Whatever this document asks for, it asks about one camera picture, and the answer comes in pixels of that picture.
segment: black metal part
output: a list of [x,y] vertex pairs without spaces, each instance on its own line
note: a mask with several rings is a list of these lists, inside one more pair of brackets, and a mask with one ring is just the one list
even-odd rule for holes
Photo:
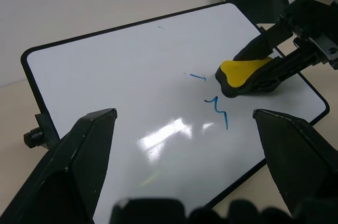
[[23,135],[23,141],[29,148],[41,146],[45,143],[45,138],[40,127],[31,130]]
[[308,66],[327,63],[338,69],[338,10],[313,0],[296,0],[280,15],[279,23],[253,39],[235,61],[260,60],[295,33],[297,50],[274,58],[255,71],[236,94],[270,92]]
[[93,223],[116,109],[89,113],[40,160],[0,223]]
[[255,71],[237,90],[237,95],[271,92],[283,81],[304,68],[321,62],[321,54],[314,44],[302,46],[286,57],[276,57]]
[[249,61],[264,59],[273,52],[273,48],[289,39],[292,35],[292,30],[285,22],[276,23],[254,38],[233,60]]
[[39,127],[24,134],[23,141],[29,148],[44,146],[50,150],[60,141],[58,132],[49,115],[37,114],[35,118]]
[[307,121],[263,109],[253,117],[271,175],[292,214],[307,198],[338,197],[338,151]]
[[111,213],[111,224],[186,224],[184,206],[174,199],[124,199]]

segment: white wall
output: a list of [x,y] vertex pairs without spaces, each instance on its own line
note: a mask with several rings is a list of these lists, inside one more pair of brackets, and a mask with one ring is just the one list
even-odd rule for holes
[[221,0],[0,0],[0,86],[25,78],[28,48]]

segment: blue ink mark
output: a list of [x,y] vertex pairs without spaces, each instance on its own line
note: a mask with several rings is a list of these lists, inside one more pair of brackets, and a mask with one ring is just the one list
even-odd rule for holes
[[226,121],[226,128],[227,128],[227,130],[228,130],[228,115],[227,115],[227,113],[226,113],[225,111],[219,111],[219,110],[217,109],[218,96],[216,96],[215,98],[213,98],[211,101],[208,101],[208,100],[204,100],[204,101],[205,101],[205,102],[215,102],[215,106],[214,106],[215,111],[216,111],[217,113],[222,113],[222,114],[224,114],[224,120]]
[[202,79],[202,80],[204,80],[204,81],[206,81],[206,77],[201,77],[201,76],[197,76],[197,75],[194,75],[194,74],[190,74],[190,76],[192,76],[192,77],[196,77],[196,78],[199,78],[199,79]]

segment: blue arrow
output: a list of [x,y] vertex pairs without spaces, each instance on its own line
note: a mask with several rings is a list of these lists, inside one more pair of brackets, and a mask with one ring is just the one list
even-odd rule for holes
[[192,77],[196,77],[196,78],[199,78],[199,79],[202,79],[202,80],[204,80],[204,81],[206,81],[206,77],[201,77],[201,76],[197,76],[197,75],[194,75],[194,74],[190,74],[190,76],[192,76]]

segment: beige table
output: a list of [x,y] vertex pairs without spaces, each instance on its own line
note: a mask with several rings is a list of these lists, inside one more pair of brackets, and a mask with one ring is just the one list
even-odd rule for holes
[[[280,46],[285,54],[295,47],[288,40]],[[336,124],[338,122],[338,72],[330,66],[319,64],[303,71],[305,77],[324,96],[330,104],[330,113],[315,125],[323,137],[336,149]],[[37,127],[34,114],[39,109],[27,81],[0,88],[0,213],[4,211],[15,196],[46,150],[41,147],[29,149],[23,143],[23,134]],[[238,187],[215,210],[222,216],[228,211],[233,199],[248,199],[259,209],[276,206],[285,211],[287,208],[274,184],[267,166],[264,166],[243,185]]]

